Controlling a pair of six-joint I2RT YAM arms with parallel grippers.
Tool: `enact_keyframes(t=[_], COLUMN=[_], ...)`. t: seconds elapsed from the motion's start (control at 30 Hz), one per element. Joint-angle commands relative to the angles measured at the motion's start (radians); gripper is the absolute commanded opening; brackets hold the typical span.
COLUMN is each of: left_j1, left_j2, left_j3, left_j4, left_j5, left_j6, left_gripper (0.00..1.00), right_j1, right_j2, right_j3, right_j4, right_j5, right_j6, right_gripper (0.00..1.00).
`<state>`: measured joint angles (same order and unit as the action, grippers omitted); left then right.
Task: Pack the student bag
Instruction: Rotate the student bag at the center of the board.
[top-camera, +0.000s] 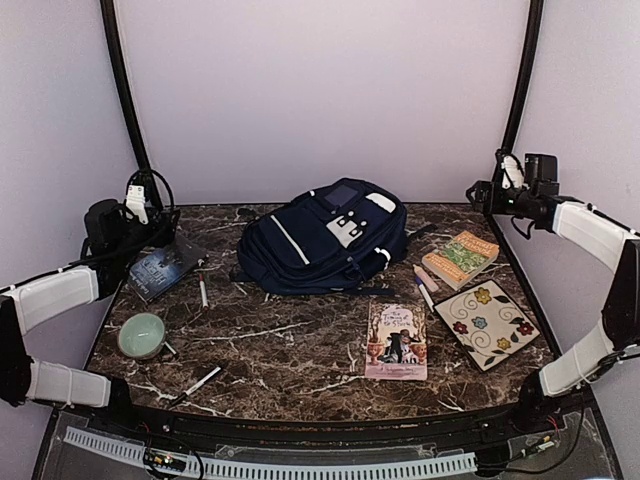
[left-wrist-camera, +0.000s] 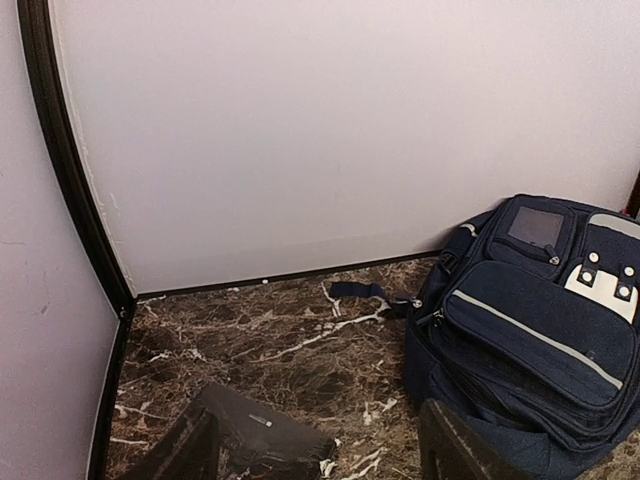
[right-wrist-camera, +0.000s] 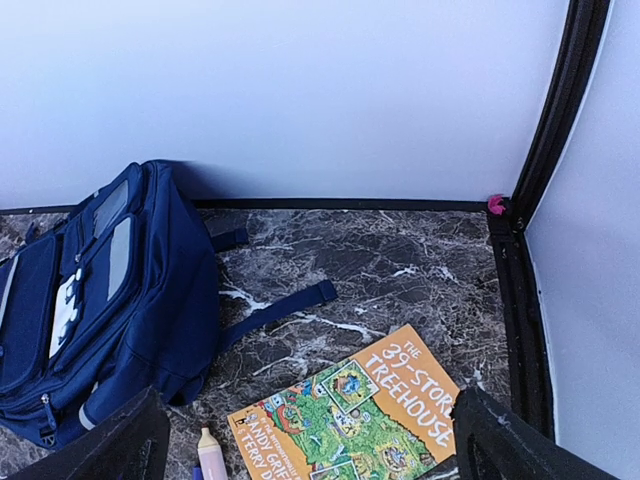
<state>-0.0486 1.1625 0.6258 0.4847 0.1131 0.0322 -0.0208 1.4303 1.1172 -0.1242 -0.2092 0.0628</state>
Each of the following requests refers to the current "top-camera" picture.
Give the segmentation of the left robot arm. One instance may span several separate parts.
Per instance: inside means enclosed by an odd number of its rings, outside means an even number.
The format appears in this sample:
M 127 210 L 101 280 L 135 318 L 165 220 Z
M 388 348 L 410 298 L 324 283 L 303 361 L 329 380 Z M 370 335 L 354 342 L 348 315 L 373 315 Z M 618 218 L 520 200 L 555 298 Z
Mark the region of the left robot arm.
M 28 400 L 102 408 L 101 417 L 120 436 L 141 427 L 122 380 L 109 379 L 27 353 L 24 337 L 37 326 L 114 294 L 146 247 L 175 237 L 180 210 L 133 207 L 115 199 L 92 205 L 84 216 L 80 258 L 55 271 L 1 289 L 1 400 L 19 407 Z

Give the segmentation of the pink Taming of Shrew book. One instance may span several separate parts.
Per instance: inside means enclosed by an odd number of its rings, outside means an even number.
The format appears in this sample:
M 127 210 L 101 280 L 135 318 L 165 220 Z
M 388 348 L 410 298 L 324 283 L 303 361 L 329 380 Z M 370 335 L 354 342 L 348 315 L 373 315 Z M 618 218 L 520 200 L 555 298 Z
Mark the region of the pink Taming of Shrew book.
M 426 312 L 422 305 L 370 303 L 366 378 L 426 381 L 427 355 Z

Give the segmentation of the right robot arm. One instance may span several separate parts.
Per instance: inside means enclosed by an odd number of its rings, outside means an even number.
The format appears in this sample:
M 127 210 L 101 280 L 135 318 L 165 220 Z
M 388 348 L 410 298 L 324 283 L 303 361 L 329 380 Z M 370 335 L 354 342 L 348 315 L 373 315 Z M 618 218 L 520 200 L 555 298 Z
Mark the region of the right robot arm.
M 559 358 L 527 376 L 511 410 L 511 426 L 530 434 L 563 397 L 597 382 L 616 363 L 638 356 L 639 233 L 594 204 L 561 194 L 555 156 L 528 154 L 519 160 L 499 149 L 495 158 L 492 178 L 477 181 L 466 192 L 473 209 L 526 220 L 524 238 L 544 230 L 595 261 L 581 269 L 577 285 L 560 290 L 570 305 L 580 295 L 595 294 L 581 309 L 594 326 Z

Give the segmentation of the navy blue backpack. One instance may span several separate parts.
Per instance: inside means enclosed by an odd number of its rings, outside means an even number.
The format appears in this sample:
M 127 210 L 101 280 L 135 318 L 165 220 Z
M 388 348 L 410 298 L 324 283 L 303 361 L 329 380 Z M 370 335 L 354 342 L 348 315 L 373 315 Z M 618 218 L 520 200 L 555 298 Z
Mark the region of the navy blue backpack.
M 389 296 L 393 289 L 369 280 L 403 261 L 413 240 L 437 228 L 429 223 L 407 233 L 407 216 L 389 191 L 342 178 L 251 221 L 229 278 L 282 296 Z

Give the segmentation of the orange green Treehouse book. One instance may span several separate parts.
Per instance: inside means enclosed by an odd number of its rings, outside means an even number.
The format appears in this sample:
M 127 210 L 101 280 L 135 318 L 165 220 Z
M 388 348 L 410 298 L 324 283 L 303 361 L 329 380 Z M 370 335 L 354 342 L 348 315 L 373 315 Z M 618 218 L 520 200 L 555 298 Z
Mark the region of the orange green Treehouse book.
M 444 246 L 423 256 L 421 264 L 459 291 L 492 264 L 500 253 L 498 244 L 463 231 Z

